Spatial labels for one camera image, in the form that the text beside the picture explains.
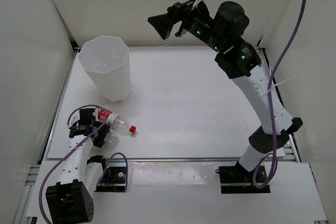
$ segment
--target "white plastic cup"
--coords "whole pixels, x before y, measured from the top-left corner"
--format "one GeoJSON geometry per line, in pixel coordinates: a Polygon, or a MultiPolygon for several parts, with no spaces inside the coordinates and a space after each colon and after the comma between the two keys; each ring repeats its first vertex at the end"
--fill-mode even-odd
{"type": "Polygon", "coordinates": [[[121,38],[100,36],[90,40],[83,45],[78,58],[106,99],[123,101],[131,93],[129,49],[121,38]]]}

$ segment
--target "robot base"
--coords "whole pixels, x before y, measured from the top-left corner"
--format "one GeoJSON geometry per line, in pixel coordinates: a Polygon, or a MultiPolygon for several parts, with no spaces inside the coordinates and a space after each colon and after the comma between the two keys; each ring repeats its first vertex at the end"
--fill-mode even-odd
{"type": "MultiPolygon", "coordinates": [[[[257,188],[253,185],[253,172],[244,174],[237,166],[220,166],[216,173],[220,177],[222,194],[267,194],[270,193],[269,185],[257,188]]],[[[257,174],[257,183],[263,183],[267,178],[265,167],[260,166],[257,174]]]]}

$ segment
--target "black bracket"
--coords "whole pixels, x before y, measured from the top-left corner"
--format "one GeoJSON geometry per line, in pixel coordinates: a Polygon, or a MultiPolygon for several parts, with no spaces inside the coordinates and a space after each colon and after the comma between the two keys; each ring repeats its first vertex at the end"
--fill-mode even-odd
{"type": "MultiPolygon", "coordinates": [[[[298,131],[303,125],[301,118],[293,118],[292,125],[286,131],[281,131],[277,136],[277,149],[282,148],[289,140],[289,135],[298,131]]],[[[251,146],[261,153],[269,153],[273,150],[273,136],[265,134],[260,126],[249,138],[251,146]]]]}
{"type": "MultiPolygon", "coordinates": [[[[215,172],[219,174],[222,194],[265,194],[271,192],[269,185],[261,189],[253,185],[254,171],[246,175],[237,166],[220,166],[215,172]]],[[[266,178],[265,167],[260,166],[256,177],[257,183],[265,182],[266,178]]]]}
{"type": "Polygon", "coordinates": [[[126,167],[112,166],[106,170],[105,177],[96,191],[110,193],[124,193],[126,182],[126,167]]]}

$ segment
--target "white table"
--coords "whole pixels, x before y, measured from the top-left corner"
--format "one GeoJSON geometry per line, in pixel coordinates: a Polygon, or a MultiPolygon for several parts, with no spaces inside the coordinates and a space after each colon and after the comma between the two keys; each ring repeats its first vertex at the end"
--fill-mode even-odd
{"type": "MultiPolygon", "coordinates": [[[[75,60],[52,138],[48,159],[69,148],[68,115],[98,104],[125,116],[137,127],[134,137],[119,136],[113,149],[128,158],[240,157],[260,121],[237,86],[207,47],[130,48],[132,92],[122,101],[103,98],[75,60]]],[[[284,156],[283,149],[278,156],[284,156]]]]}
{"type": "MultiPolygon", "coordinates": [[[[37,224],[45,223],[38,208],[38,190],[55,163],[42,163],[27,209],[26,215],[37,217],[37,224]]],[[[327,219],[308,164],[279,162],[271,193],[254,195],[221,194],[214,170],[222,164],[130,162],[126,193],[93,193],[91,223],[314,224],[327,219]]],[[[51,175],[47,186],[56,183],[62,167],[51,175]]],[[[50,216],[45,197],[43,202],[50,216]]]]}

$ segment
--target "plastic bottle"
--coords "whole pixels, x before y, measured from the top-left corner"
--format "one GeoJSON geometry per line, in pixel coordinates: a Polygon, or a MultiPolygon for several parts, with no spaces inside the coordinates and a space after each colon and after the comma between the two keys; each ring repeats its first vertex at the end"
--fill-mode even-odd
{"type": "MultiPolygon", "coordinates": [[[[117,115],[107,109],[105,109],[105,113],[107,116],[106,124],[115,129],[117,133],[120,133],[122,135],[128,135],[134,133],[137,130],[137,128],[131,125],[123,116],[117,115]]],[[[99,112],[98,119],[100,122],[104,122],[103,111],[99,112]]]]}

